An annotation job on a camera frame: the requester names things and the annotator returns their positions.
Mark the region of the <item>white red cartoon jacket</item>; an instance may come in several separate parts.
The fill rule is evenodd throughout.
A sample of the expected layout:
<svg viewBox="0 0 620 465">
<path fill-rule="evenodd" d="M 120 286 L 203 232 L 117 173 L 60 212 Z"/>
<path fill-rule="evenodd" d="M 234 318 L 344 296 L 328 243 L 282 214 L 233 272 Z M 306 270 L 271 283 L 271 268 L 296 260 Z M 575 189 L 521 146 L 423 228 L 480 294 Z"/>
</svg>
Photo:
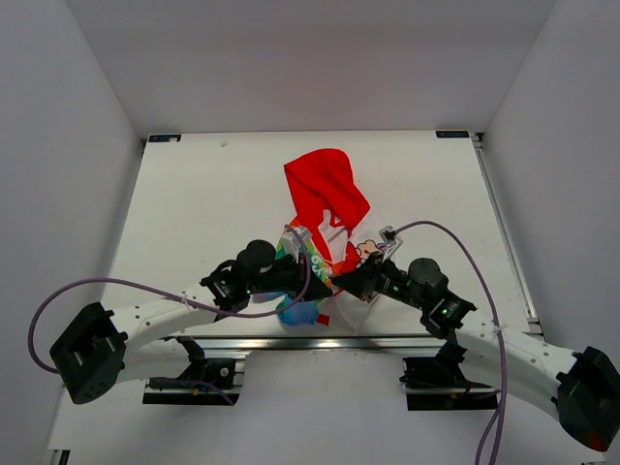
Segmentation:
<svg viewBox="0 0 620 465">
<path fill-rule="evenodd" d="M 336 148 L 309 152 L 284 166 L 296 216 L 291 221 L 304 238 L 312 270 L 321 281 L 360 267 L 373 254 L 390 254 L 394 247 L 380 235 L 379 215 L 355 184 L 348 155 Z M 331 288 L 333 296 L 308 297 L 278 315 L 286 326 L 328 326 L 358 332 L 371 314 L 364 302 Z"/>
</svg>

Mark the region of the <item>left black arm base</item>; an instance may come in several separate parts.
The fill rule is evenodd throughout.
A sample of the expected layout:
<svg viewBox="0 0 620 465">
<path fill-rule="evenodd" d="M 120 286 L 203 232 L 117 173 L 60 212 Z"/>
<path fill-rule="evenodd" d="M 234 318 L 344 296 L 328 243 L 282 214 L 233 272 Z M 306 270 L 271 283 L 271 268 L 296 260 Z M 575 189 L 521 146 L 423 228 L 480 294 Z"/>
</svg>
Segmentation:
<svg viewBox="0 0 620 465">
<path fill-rule="evenodd" d="M 178 375 L 148 379 L 142 397 L 144 405 L 226 406 L 238 401 L 242 386 L 240 358 L 207 356 L 199 343 L 188 336 L 166 338 L 180 349 L 186 362 Z"/>
</svg>

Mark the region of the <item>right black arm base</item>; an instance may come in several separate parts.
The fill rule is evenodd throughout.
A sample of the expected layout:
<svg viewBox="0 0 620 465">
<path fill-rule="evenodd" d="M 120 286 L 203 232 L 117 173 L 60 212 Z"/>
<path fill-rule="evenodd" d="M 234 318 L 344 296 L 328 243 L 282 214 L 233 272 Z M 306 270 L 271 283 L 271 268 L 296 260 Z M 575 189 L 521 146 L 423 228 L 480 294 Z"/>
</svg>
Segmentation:
<svg viewBox="0 0 620 465">
<path fill-rule="evenodd" d="M 474 383 L 463 374 L 466 350 L 446 342 L 434 356 L 403 359 L 399 382 L 406 390 L 410 412 L 491 411 L 498 407 L 498 390 Z"/>
</svg>

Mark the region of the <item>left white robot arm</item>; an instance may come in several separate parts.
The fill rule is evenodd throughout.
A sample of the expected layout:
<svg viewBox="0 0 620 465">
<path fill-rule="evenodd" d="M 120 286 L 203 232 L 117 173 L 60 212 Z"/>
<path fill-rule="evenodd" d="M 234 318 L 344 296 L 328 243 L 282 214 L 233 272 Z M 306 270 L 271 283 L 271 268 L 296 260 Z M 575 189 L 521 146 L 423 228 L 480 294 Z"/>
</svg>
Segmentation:
<svg viewBox="0 0 620 465">
<path fill-rule="evenodd" d="M 52 344 L 49 355 L 72 401 L 92 402 L 116 384 L 151 380 L 156 388 L 213 392 L 232 404 L 234 363 L 208 358 L 185 331 L 226 318 L 246 318 L 253 295 L 280 294 L 292 304 L 332 295 L 312 268 L 305 246 L 278 256 L 257 239 L 232 260 L 178 294 L 132 308 L 109 310 L 100 302 L 83 307 Z"/>
</svg>

